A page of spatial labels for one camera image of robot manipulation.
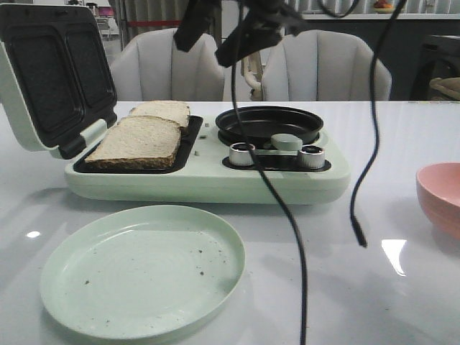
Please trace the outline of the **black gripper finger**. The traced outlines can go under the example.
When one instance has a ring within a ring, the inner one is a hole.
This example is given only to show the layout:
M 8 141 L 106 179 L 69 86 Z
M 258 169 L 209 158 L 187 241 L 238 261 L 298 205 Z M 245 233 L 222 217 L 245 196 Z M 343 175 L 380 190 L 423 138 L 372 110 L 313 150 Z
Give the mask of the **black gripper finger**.
M 302 23 L 302 16 L 289 6 L 250 7 L 245 18 L 215 52 L 216 59 L 220 66 L 231 67 L 248 55 L 277 45 L 282 39 L 282 27 L 300 29 Z
M 189 1 L 184 17 L 173 35 L 176 48 L 189 52 L 202 34 L 215 24 L 218 9 L 220 1 L 217 0 Z

